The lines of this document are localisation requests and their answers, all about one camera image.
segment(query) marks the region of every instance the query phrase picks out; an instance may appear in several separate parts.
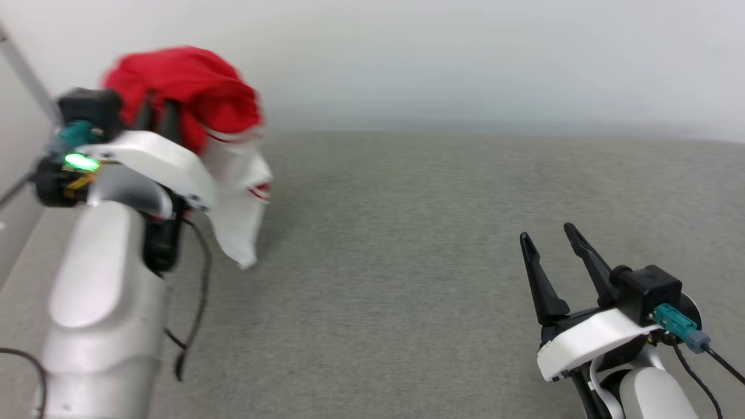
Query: black cable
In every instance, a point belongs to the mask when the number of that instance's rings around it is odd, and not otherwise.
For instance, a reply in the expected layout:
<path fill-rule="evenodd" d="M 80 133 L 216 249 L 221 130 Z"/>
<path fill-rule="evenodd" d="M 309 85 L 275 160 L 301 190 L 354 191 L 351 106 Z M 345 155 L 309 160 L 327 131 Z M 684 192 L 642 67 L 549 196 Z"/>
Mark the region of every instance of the black cable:
<path fill-rule="evenodd" d="M 199 230 L 199 227 L 185 218 L 183 219 L 183 222 L 194 230 L 194 234 L 197 236 L 197 240 L 202 246 L 202 250 L 204 251 L 204 266 L 202 268 L 199 306 L 197 307 L 197 314 L 194 317 L 194 323 L 191 325 L 191 331 L 189 332 L 186 341 L 181 341 L 180 339 L 178 339 L 169 329 L 165 330 L 165 334 L 168 335 L 168 337 L 171 338 L 171 340 L 181 348 L 181 354 L 176 358 L 176 364 L 174 366 L 174 372 L 176 373 L 176 378 L 179 381 L 183 381 L 183 369 L 184 365 L 186 364 L 186 357 L 192 345 L 194 344 L 194 340 L 197 337 L 197 332 L 199 331 L 199 326 L 201 325 L 202 317 L 204 316 L 204 310 L 207 307 L 209 272 L 212 269 L 212 253 L 209 251 L 207 241 L 204 239 L 204 236 Z"/>
<path fill-rule="evenodd" d="M 736 379 L 745 384 L 745 377 L 743 377 L 743 374 L 740 374 L 740 371 L 735 370 L 735 367 L 731 366 L 729 362 L 725 361 L 718 353 L 714 352 L 708 344 L 702 344 L 701 348 L 711 355 L 712 358 L 716 359 L 717 362 L 719 362 L 720 365 L 722 365 L 730 374 L 735 376 Z"/>
<path fill-rule="evenodd" d="M 41 399 L 41 404 L 39 405 L 39 414 L 37 415 L 37 418 L 43 419 L 44 413 L 46 412 L 47 385 L 46 385 L 46 371 L 44 370 L 44 367 L 42 366 L 41 362 L 39 362 L 39 360 L 36 359 L 30 353 L 22 351 L 22 350 L 13 349 L 11 347 L 0 347 L 0 353 L 9 353 L 10 355 L 20 356 L 21 358 L 27 359 L 31 364 L 34 364 L 34 367 L 36 368 L 37 373 L 39 373 L 39 386 L 41 387 L 41 392 L 42 392 L 42 399 Z"/>
<path fill-rule="evenodd" d="M 34 173 L 24 174 L 23 177 L 16 180 L 16 182 L 0 197 L 0 209 L 5 206 L 18 192 L 23 189 L 23 186 L 34 177 Z"/>
<path fill-rule="evenodd" d="M 176 346 L 180 347 L 182 350 L 186 350 L 186 344 L 183 343 L 181 339 L 177 338 L 176 335 L 174 335 L 174 333 L 171 332 L 171 330 L 167 327 L 165 328 L 165 334 L 171 339 L 173 343 L 176 344 Z"/>
<path fill-rule="evenodd" d="M 694 373 L 693 370 L 691 370 L 691 366 L 688 365 L 688 361 L 685 360 L 683 357 L 683 352 L 680 351 L 680 348 L 677 344 L 673 344 L 673 349 L 675 350 L 675 354 L 678 356 L 678 359 L 680 360 L 680 363 L 683 365 L 683 368 L 685 368 L 685 372 L 688 373 L 688 375 L 691 376 L 691 378 L 696 381 L 696 383 L 701 387 L 708 396 L 708 398 L 711 400 L 711 403 L 714 404 L 714 410 L 717 411 L 717 419 L 723 419 L 722 416 L 722 409 L 719 407 L 719 403 L 717 402 L 717 399 L 714 398 L 714 395 L 711 393 L 711 390 L 706 387 L 706 384 L 701 381 L 701 379 Z"/>

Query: cloth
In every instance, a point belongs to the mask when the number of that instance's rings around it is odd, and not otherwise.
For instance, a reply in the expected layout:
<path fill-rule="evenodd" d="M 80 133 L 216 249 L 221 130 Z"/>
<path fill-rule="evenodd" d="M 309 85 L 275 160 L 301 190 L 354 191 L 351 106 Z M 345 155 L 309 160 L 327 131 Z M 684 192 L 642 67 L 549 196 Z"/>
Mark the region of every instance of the cloth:
<path fill-rule="evenodd" d="M 228 62 L 191 46 L 127 55 L 104 85 L 121 96 L 129 125 L 148 95 L 156 119 L 165 99 L 179 102 L 184 146 L 218 184 L 218 204 L 208 212 L 215 236 L 242 268 L 251 266 L 272 180 L 258 147 L 262 117 L 254 90 Z"/>

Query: gray fabric surface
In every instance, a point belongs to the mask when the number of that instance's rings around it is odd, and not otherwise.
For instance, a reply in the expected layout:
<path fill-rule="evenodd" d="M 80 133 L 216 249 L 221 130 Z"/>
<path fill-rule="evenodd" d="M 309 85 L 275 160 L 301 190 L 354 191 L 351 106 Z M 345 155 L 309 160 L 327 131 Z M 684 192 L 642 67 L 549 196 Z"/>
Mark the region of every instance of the gray fabric surface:
<path fill-rule="evenodd" d="M 611 265 L 684 282 L 713 345 L 745 369 L 745 147 L 719 142 L 296 133 L 267 141 L 275 174 L 240 271 L 216 254 L 212 294 L 175 382 L 166 343 L 152 418 L 581 418 L 570 382 L 544 382 L 519 250 L 527 230 L 573 309 L 595 301 L 562 223 Z M 47 210 L 0 297 L 0 345 L 38 353 L 45 299 L 75 211 Z M 206 218 L 197 223 L 208 228 Z M 170 324 L 185 335 L 202 257 L 191 233 Z M 726 417 L 745 388 L 687 350 Z M 702 418 L 714 410 L 670 348 Z M 0 418 L 28 412 L 34 372 L 0 357 Z"/>

